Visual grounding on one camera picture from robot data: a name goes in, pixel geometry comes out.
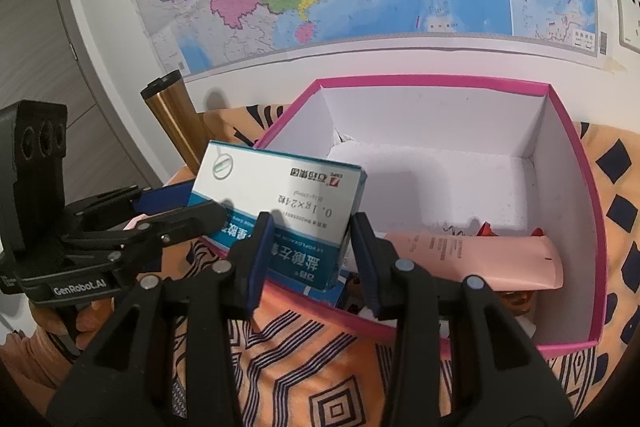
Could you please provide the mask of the left hand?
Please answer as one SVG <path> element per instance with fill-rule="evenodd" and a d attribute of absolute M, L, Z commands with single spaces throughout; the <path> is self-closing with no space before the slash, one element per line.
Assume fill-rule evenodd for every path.
<path fill-rule="evenodd" d="M 28 302 L 29 310 L 35 322 L 45 331 L 57 336 L 68 334 L 61 317 L 50 308 L 43 308 Z M 111 298 L 96 300 L 80 310 L 76 317 L 75 329 L 78 332 L 75 345 L 79 350 L 85 350 L 103 324 L 114 311 Z"/>

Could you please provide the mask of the orange knit sleeve forearm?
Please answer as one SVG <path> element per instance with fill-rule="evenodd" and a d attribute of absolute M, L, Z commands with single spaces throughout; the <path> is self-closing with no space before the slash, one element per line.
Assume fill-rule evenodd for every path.
<path fill-rule="evenodd" d="M 6 335 L 1 343 L 1 362 L 22 388 L 38 391 L 58 389 L 72 367 L 41 326 L 30 336 L 17 332 Z"/>

